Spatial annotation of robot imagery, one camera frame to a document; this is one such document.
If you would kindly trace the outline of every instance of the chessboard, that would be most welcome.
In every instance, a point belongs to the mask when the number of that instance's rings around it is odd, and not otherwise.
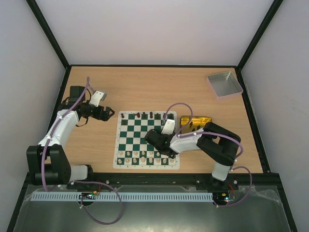
[[[171,159],[160,154],[144,137],[151,129],[161,131],[164,126],[164,111],[120,111],[118,115],[117,134],[113,167],[119,169],[157,169],[177,170],[180,158]],[[177,114],[168,113],[168,119],[175,120],[177,130]]]

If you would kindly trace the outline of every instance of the chess piece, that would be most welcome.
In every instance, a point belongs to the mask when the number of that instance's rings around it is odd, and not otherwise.
[[[133,116],[137,116],[139,118],[140,117],[140,113],[138,112],[137,114],[133,114]]]

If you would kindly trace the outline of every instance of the black metal edge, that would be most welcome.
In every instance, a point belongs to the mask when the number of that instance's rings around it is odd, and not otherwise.
[[[295,221],[294,221],[294,218],[293,218],[293,215],[292,215],[289,203],[288,203],[288,199],[286,198],[284,189],[283,188],[279,189],[278,192],[279,192],[281,202],[283,204],[286,219],[288,220],[290,229],[291,229],[292,232],[297,232],[297,227],[296,227],[296,224],[295,224]]]
[[[22,186],[22,188],[20,190],[20,193],[19,193],[16,205],[15,205],[14,211],[13,211],[12,216],[11,216],[11,220],[10,220],[8,229],[6,230],[7,232],[13,232],[14,231],[14,227],[15,227],[16,222],[17,222],[19,211],[20,211],[20,208],[21,208],[21,206],[22,206],[22,204],[24,202],[25,194],[26,194],[26,191],[27,191],[27,188],[28,188],[29,184],[30,184],[30,177],[29,177],[29,173],[28,173],[26,175],[24,184],[23,184],[23,186]]]
[[[72,67],[236,68],[236,65],[72,64]]]
[[[35,0],[26,0],[30,9],[32,10],[34,16],[38,20],[41,28],[43,29],[46,37],[48,38],[50,44],[52,45],[54,51],[56,52],[57,56],[59,57],[59,60],[61,61],[63,67],[65,69],[69,68],[69,63],[64,56],[56,38],[54,37],[54,34],[52,33],[52,30],[50,29],[49,25],[47,24],[38,4]]]
[[[242,99],[243,99],[243,102],[244,102],[244,105],[245,105],[245,108],[246,108],[246,111],[247,111],[248,120],[249,120],[249,123],[250,123],[251,131],[252,131],[253,138],[254,138],[254,141],[255,141],[257,153],[258,153],[258,156],[259,156],[259,159],[260,159],[260,162],[261,162],[261,166],[262,166],[264,173],[269,173],[270,172],[270,166],[269,166],[269,163],[268,163],[268,160],[267,160],[267,156],[266,156],[266,153],[265,153],[265,150],[264,150],[263,142],[262,142],[262,139],[261,139],[261,136],[260,136],[259,129],[257,127],[257,123],[256,123],[256,120],[255,120],[255,116],[254,116],[254,113],[253,113],[253,109],[252,109],[252,106],[251,106],[251,103],[250,103],[250,100],[249,100],[249,95],[248,95],[242,74],[241,74],[241,71],[238,68],[236,68],[235,71],[236,71],[238,82],[243,89]]]
[[[48,130],[51,128],[51,126],[53,125],[53,123],[54,123],[54,121],[56,119],[57,108],[61,104],[61,101],[62,101],[62,98],[63,98],[63,94],[64,94],[64,91],[66,89],[67,82],[68,82],[68,79],[69,79],[70,72],[71,72],[71,66],[69,66],[66,69],[66,72],[64,73],[64,77],[63,77],[63,80],[62,80],[62,83],[61,83],[61,87],[60,87],[60,90],[59,90],[59,93],[58,93],[58,97],[57,97],[57,100],[56,100],[56,103],[55,103],[55,106],[54,106],[52,117],[51,117],[50,122],[49,122]]]
[[[282,2],[283,2],[283,0],[274,0],[273,1],[272,5],[270,6],[268,12],[266,13],[263,21],[261,22],[259,28],[257,29],[257,31],[256,31],[254,37],[252,38],[247,50],[243,54],[238,66],[237,66],[240,70],[242,70],[243,67],[245,66],[245,64],[248,61],[249,57],[251,56],[253,50],[255,49],[256,45],[259,43],[261,37],[263,36],[265,30],[269,26],[272,18],[275,16],[277,10],[281,6]]]

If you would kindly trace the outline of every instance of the wooden table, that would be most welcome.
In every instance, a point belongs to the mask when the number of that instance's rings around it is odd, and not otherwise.
[[[165,111],[173,103],[185,102],[195,116],[210,116],[214,123],[241,137],[244,153],[235,166],[262,173],[242,97],[217,102],[206,86],[208,75],[226,71],[236,75],[232,68],[72,67],[63,99],[69,95],[70,86],[85,86],[90,76],[91,86],[108,94],[100,104],[111,107],[115,116],[107,122],[90,118],[87,125],[75,127],[65,147],[69,162],[91,164],[95,172],[101,173],[211,173],[214,161],[201,150],[181,153],[179,170],[112,167],[119,111]],[[178,120],[190,114],[181,105],[172,110],[177,112]]]

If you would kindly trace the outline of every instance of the green chessboard square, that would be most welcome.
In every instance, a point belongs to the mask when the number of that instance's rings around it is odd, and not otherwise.
[[[124,165],[124,163],[125,163],[125,158],[117,158],[118,165]]]
[[[135,119],[135,116],[133,114],[129,114],[129,119]]]
[[[121,120],[121,125],[126,126],[127,125],[127,120],[126,119],[122,119]]]
[[[126,131],[120,132],[120,138],[126,138]]]
[[[135,126],[140,126],[140,123],[141,123],[141,120],[135,120],[135,121],[134,121],[134,125],[135,125]]]
[[[164,158],[161,158],[161,165],[168,165],[169,164],[169,160],[168,159],[166,159],[166,163],[163,163],[163,160],[164,160]]]
[[[140,132],[135,131],[133,137],[134,138],[140,138]]]
[[[133,159],[132,159],[132,165],[138,165],[138,164],[139,164],[139,162],[140,162],[140,159],[139,159],[139,158],[136,158],[136,163],[135,163],[135,162],[133,162]]]
[[[140,138],[140,144],[147,144],[147,142],[144,140],[144,138]]]
[[[157,131],[161,131],[161,126],[154,126],[154,129]]]
[[[173,114],[168,114],[168,119],[174,119],[174,115]]]
[[[148,126],[153,126],[155,124],[154,120],[148,120]]]
[[[132,151],[126,151],[125,157],[132,158]]]
[[[127,131],[134,131],[134,126],[128,126]]]
[[[150,162],[149,162],[149,158],[147,158],[147,165],[153,165],[153,164],[154,164],[154,159],[153,159],[153,162],[150,163]]]
[[[143,131],[143,132],[146,132],[147,131],[147,126],[141,126],[140,130]]]
[[[141,118],[142,119],[148,119],[148,114],[145,114],[145,115],[141,114]]]
[[[143,156],[146,158],[146,157],[147,157],[147,152],[144,151],[144,153],[145,153],[144,155],[143,155],[142,153],[143,153],[143,152],[140,151],[140,158],[142,158]]]
[[[139,151],[140,145],[139,144],[133,144],[133,151]]]
[[[133,144],[133,138],[127,138],[126,144]]]
[[[119,144],[119,151],[125,151],[126,150],[126,145],[125,144]]]
[[[160,120],[161,119],[161,115],[160,114],[154,114],[154,119],[155,120]]]
[[[147,151],[154,151],[154,150],[155,148],[152,145],[147,144]]]

